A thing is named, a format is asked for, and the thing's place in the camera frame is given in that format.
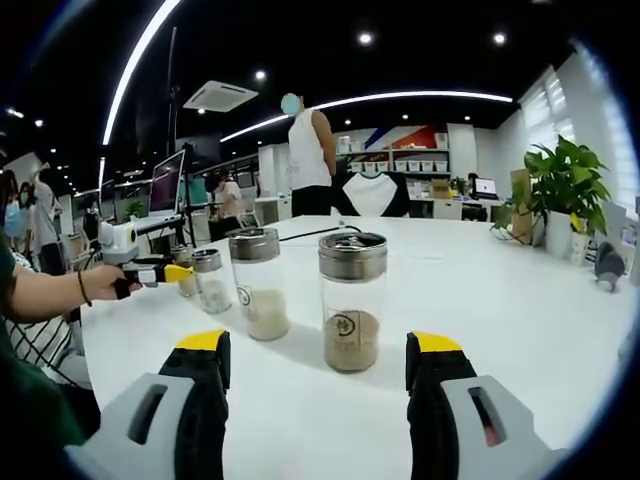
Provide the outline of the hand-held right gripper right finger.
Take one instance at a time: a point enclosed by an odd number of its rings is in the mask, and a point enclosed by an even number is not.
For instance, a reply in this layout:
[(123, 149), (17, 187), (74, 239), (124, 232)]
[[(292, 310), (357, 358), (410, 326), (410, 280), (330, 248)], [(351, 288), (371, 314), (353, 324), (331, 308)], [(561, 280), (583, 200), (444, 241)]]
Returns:
[(408, 333), (405, 377), (413, 479), (535, 476), (532, 412), (495, 378), (477, 375), (459, 344)]

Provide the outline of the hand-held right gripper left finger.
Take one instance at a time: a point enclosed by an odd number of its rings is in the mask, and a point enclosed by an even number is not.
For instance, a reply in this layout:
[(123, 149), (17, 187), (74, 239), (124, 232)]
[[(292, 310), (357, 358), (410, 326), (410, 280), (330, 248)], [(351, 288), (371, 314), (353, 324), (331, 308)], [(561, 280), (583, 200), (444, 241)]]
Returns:
[(101, 479), (222, 479), (229, 416), (230, 335), (181, 340), (102, 412)]

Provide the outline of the person's left hand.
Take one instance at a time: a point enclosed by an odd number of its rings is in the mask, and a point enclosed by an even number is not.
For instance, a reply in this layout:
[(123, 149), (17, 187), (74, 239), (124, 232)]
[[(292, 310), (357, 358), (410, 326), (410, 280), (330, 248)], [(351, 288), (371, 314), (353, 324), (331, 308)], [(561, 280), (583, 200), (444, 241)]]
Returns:
[(130, 296), (142, 288), (126, 277), (125, 271), (112, 265), (101, 265), (78, 274), (87, 305), (94, 301), (115, 301)]

